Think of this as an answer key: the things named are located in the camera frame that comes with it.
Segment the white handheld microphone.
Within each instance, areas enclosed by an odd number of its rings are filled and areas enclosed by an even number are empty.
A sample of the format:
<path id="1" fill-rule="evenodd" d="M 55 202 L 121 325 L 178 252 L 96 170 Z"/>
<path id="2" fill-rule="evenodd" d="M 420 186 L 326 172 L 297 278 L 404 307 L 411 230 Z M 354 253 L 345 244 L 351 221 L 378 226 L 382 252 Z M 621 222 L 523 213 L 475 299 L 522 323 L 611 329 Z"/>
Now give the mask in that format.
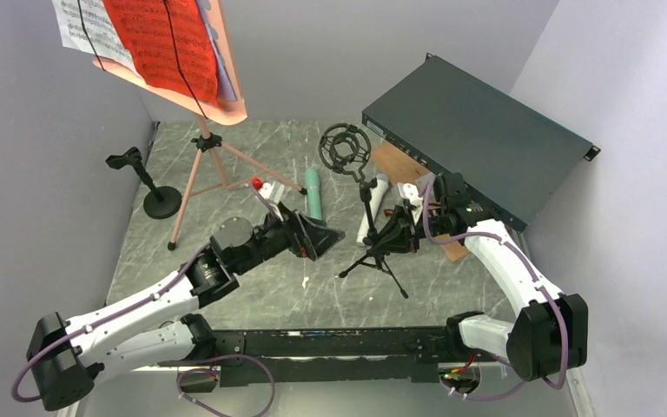
<path id="1" fill-rule="evenodd" d="M 389 189 L 389 178 L 385 174 L 377 174 L 376 176 L 377 185 L 371 190 L 371 199 L 369 202 L 369 209 L 372 214 L 373 220 L 376 219 L 378 210 L 380 208 L 381 201 L 385 193 Z M 357 234 L 356 243 L 359 246 L 364 246 L 364 239 L 367 237 L 367 232 L 369 230 L 369 221 L 367 213 L 364 213 L 362 216 L 360 227 Z"/>

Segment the green condenser microphone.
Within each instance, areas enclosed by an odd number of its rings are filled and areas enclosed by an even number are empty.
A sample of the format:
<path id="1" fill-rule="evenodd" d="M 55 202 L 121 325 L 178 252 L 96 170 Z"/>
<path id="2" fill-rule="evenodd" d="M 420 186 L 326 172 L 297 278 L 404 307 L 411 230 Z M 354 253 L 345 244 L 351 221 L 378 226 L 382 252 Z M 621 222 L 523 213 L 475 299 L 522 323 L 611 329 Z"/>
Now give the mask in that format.
<path id="1" fill-rule="evenodd" d="M 308 215 L 317 220 L 323 220 L 322 202 L 320 197 L 320 177 L 314 168 L 305 171 L 305 189 L 307 191 Z"/>

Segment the black tripod mic stand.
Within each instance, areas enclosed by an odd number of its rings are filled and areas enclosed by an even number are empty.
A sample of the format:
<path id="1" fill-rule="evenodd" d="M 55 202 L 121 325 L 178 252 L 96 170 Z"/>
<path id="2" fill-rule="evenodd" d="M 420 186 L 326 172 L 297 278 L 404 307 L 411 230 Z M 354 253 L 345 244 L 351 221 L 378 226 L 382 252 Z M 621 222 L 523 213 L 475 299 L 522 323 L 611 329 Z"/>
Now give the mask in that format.
<path id="1" fill-rule="evenodd" d="M 363 129 L 355 124 L 339 122 L 328 127 L 320 137 L 319 157 L 323 165 L 333 173 L 351 176 L 357 183 L 360 201 L 364 206 L 365 234 L 362 242 L 367 245 L 365 254 L 349 267 L 338 273 L 340 279 L 347 278 L 357 267 L 367 267 L 390 276 L 401 296 L 409 295 L 400 284 L 394 272 L 386 262 L 387 252 L 379 248 L 382 237 L 375 227 L 372 199 L 373 190 L 379 186 L 376 177 L 367 179 L 365 167 L 372 152 L 372 144 Z"/>

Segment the black round-base mic stand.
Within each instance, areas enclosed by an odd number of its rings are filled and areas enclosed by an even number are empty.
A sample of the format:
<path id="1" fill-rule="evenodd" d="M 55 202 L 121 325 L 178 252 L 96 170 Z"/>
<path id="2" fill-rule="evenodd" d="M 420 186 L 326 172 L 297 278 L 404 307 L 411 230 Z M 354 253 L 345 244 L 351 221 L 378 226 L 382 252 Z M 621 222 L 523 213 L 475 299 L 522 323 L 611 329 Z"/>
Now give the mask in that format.
<path id="1" fill-rule="evenodd" d="M 142 208 L 151 219 L 162 220 L 176 214 L 182 205 L 182 194 L 170 186 L 157 187 L 142 162 L 142 153 L 137 147 L 128 149 L 121 155 L 110 155 L 105 160 L 112 169 L 130 166 L 149 192 L 143 199 Z"/>

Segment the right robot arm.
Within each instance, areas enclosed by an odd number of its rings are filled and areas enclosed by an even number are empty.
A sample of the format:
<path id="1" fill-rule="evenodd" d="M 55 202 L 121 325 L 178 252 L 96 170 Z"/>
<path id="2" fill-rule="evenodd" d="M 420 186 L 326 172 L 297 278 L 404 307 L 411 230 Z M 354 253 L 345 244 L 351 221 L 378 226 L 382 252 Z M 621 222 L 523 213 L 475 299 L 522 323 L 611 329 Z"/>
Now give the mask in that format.
<path id="1" fill-rule="evenodd" d="M 587 360 L 589 311 L 578 294 L 568 295 L 534 266 L 506 225 L 476 208 L 459 173 L 430 175 L 423 190 L 406 192 L 387 223 L 364 242 L 376 263 L 385 255 L 410 254 L 423 240 L 458 242 L 487 269 L 509 301 L 515 320 L 479 311 L 456 314 L 446 324 L 444 349 L 456 361 L 476 351 L 499 357 L 523 381 L 561 388 L 570 369 Z"/>

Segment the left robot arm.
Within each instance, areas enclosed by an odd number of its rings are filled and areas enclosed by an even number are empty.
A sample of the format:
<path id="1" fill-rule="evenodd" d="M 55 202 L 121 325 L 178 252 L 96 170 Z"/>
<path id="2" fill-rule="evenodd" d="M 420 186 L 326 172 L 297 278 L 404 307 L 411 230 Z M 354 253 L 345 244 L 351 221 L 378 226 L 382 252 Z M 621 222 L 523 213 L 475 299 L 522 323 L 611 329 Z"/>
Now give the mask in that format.
<path id="1" fill-rule="evenodd" d="M 41 401 L 47 411 L 67 407 L 96 385 L 153 362 L 201 365 L 215 337 L 199 309 L 239 287 L 244 275 L 282 252 L 316 261 L 345 233 L 283 204 L 259 225 L 228 218 L 181 267 L 164 279 L 94 312 L 63 318 L 53 312 L 36 324 L 23 368 L 11 388 L 18 402 Z M 38 394 L 19 385 L 31 374 Z"/>

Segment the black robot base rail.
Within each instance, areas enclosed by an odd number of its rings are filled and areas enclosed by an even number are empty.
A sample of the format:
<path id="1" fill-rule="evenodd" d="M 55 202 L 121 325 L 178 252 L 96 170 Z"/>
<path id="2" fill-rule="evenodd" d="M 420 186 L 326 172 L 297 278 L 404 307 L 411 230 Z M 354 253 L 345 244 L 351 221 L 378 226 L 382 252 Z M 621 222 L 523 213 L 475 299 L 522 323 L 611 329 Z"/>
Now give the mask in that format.
<path id="1" fill-rule="evenodd" d="M 215 342 L 166 366 L 215 366 L 221 387 L 278 382 L 408 380 L 434 383 L 486 353 L 440 326 L 215 330 Z"/>

